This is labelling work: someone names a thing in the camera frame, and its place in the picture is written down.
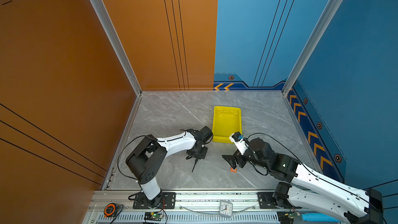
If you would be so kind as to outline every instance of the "clock face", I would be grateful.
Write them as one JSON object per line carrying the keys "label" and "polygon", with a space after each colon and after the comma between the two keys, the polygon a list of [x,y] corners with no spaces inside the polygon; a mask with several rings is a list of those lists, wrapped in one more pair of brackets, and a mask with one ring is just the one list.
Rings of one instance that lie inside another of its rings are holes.
{"label": "clock face", "polygon": [[232,217],[232,202],[221,201],[220,214],[227,217]]}

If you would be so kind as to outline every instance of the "white marble vein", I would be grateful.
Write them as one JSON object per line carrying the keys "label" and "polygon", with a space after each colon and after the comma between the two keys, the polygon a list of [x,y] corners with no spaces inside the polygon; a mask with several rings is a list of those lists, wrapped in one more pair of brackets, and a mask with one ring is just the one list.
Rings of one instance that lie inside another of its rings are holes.
{"label": "white marble vein", "polygon": [[[214,106],[239,107],[242,114],[242,132],[246,137],[255,132],[264,132],[283,143],[307,165],[313,167],[304,144],[294,126],[290,113],[280,92],[250,91],[176,91],[143,92],[129,140],[136,136],[153,134],[155,137],[168,137],[180,133],[180,129],[197,129],[203,126],[212,128]],[[269,137],[261,137],[269,142],[275,152],[286,153],[285,148]],[[120,159],[121,170],[132,175],[125,159],[136,147],[141,138],[127,147]],[[250,164],[239,168],[236,173],[221,155],[232,155],[236,151],[233,144],[211,142],[204,160],[199,160],[192,171],[194,159],[185,160],[185,152],[167,157],[157,180],[162,189],[182,188],[260,188],[274,189],[278,180],[258,174]],[[108,189],[138,189],[135,180],[123,177],[118,171]]]}

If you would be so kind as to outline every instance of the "yellow chevron arrow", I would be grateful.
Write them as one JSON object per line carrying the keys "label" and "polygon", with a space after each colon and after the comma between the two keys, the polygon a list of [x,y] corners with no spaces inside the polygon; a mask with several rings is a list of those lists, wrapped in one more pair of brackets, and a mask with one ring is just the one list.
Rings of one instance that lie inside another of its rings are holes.
{"label": "yellow chevron arrow", "polygon": [[296,113],[296,107],[301,107],[301,105],[299,103],[294,103],[293,105],[294,105],[293,112]]}
{"label": "yellow chevron arrow", "polygon": [[292,104],[292,98],[297,98],[295,95],[290,96],[290,105]]}
{"label": "yellow chevron arrow", "polygon": [[300,112],[300,111],[298,111],[298,121],[300,122],[300,116],[301,115],[304,115],[304,116],[307,116],[306,114],[305,114],[305,112]]}
{"label": "yellow chevron arrow", "polygon": [[229,90],[228,88],[229,88],[230,86],[232,86],[232,85],[233,85],[233,83],[231,83],[231,84],[229,84],[228,86],[224,87],[224,89],[225,89],[225,90]]}
{"label": "yellow chevron arrow", "polygon": [[325,149],[322,146],[320,146],[319,144],[314,144],[314,154],[315,154],[315,156],[316,156],[316,148],[325,151]]}
{"label": "yellow chevron arrow", "polygon": [[311,136],[312,136],[312,137],[316,137],[316,138],[318,138],[318,136],[317,136],[315,133],[308,132],[308,142],[309,142],[309,143],[311,143],[311,141],[310,141],[310,139],[311,139]]}
{"label": "yellow chevron arrow", "polygon": [[223,83],[218,84],[214,89],[219,90],[218,87],[221,86]]}
{"label": "yellow chevron arrow", "polygon": [[323,170],[323,162],[326,162],[328,164],[330,164],[330,166],[333,166],[333,164],[331,163],[331,161],[327,160],[326,158],[321,156],[321,169]]}

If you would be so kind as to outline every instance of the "tape measure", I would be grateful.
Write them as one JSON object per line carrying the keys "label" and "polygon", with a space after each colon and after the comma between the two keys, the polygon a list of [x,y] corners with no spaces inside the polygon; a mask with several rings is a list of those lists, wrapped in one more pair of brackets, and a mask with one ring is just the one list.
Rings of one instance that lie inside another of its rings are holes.
{"label": "tape measure", "polygon": [[116,209],[119,205],[115,203],[109,203],[106,207],[105,210],[103,211],[105,217],[115,217],[116,216]]}

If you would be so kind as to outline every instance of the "blue wall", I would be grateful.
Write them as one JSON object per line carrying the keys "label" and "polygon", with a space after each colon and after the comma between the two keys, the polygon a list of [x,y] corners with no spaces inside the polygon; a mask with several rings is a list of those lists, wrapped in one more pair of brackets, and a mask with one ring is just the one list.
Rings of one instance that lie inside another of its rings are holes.
{"label": "blue wall", "polygon": [[[398,179],[398,0],[343,0],[298,81],[344,153],[346,183]],[[376,187],[398,192],[398,182]],[[398,196],[384,198],[398,205]],[[398,209],[386,210],[389,223]]]}
{"label": "blue wall", "polygon": [[250,87],[289,76],[328,0],[278,2],[218,0],[215,74],[237,74]]}

